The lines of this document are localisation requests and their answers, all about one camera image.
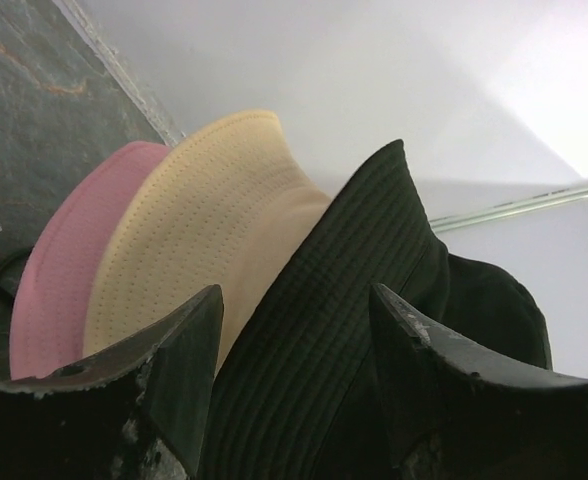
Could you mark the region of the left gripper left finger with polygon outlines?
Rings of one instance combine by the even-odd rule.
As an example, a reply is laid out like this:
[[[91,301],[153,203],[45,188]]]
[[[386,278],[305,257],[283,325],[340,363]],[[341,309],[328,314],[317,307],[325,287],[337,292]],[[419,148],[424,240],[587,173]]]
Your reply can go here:
[[[0,479],[192,479],[223,316],[219,286],[48,377],[0,381]]]

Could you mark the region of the cream bucket hat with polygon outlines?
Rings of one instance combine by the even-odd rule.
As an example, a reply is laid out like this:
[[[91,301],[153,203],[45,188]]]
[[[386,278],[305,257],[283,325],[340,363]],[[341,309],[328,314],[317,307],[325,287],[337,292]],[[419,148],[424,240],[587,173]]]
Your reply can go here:
[[[225,359],[330,203],[294,160],[276,114],[246,110],[186,137],[118,222],[93,281],[83,352],[150,326],[209,285],[222,290]]]

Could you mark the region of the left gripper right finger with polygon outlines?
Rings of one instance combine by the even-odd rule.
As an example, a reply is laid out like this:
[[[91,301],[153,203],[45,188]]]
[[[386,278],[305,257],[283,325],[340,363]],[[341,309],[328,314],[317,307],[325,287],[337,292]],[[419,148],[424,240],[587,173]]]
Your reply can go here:
[[[369,320],[401,479],[588,479],[588,379],[485,348],[374,285]]]

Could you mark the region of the black cloth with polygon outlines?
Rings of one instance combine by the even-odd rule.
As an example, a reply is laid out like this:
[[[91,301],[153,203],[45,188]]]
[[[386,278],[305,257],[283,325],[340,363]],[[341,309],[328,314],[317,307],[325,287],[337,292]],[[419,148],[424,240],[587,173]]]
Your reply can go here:
[[[355,172],[236,340],[214,383],[200,478],[393,477],[368,319],[377,283],[491,350],[552,365],[533,296],[448,251],[396,140]]]

